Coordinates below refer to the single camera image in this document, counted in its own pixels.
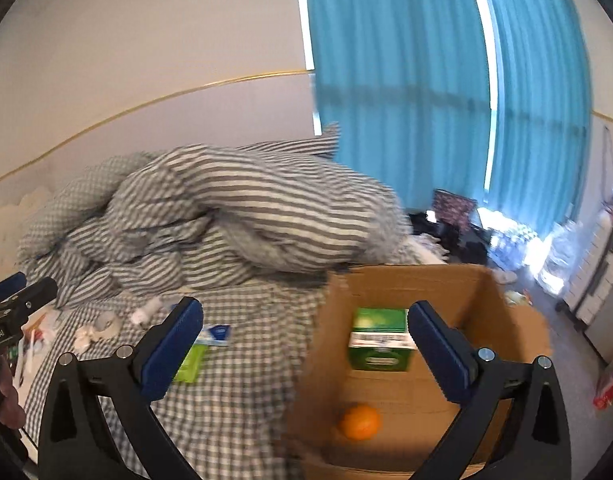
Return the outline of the person left hand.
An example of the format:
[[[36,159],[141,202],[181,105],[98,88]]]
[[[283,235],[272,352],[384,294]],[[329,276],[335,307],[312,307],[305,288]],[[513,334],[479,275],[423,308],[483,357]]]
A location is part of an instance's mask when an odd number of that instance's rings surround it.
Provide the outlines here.
[[[17,389],[12,383],[12,375],[7,360],[0,356],[2,368],[0,369],[0,422],[13,430],[18,430],[26,423],[26,412],[19,404]]]

